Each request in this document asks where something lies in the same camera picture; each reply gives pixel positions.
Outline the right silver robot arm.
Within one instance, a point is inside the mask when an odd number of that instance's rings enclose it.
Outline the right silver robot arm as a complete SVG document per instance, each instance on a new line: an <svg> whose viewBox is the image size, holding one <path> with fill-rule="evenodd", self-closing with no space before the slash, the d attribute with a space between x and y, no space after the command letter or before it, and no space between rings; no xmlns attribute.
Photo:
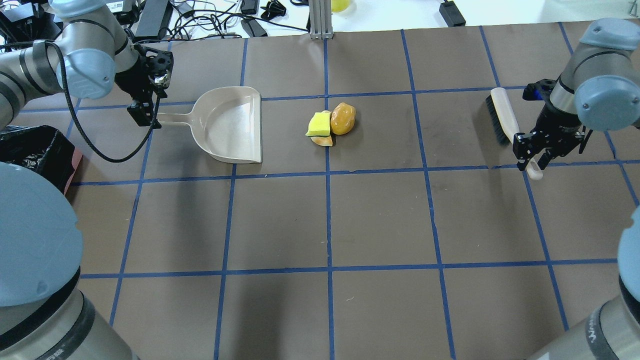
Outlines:
<svg viewBox="0 0 640 360"><path fill-rule="evenodd" d="M526 115L520 132L539 162L554 158L542 178L524 173L526 204L541 242L560 332L528 360L639 358L639 195L619 159L611 131L638 133L639 49L636 19L537 25L521 30L536 67L529 99L509 91Z"/></svg>

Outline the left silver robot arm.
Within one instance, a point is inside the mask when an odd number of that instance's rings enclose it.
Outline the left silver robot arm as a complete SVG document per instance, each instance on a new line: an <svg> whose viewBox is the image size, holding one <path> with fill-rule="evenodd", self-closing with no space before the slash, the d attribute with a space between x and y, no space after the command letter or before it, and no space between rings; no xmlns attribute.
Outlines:
<svg viewBox="0 0 640 360"><path fill-rule="evenodd" d="M83 236L66 191L82 153L57 128L13 126L32 100L98 100L116 85L139 126L160 128L173 55L136 44L103 0L51 0L54 39L10 44L1 55L1 358L136 360L135 351L78 288Z"/></svg>

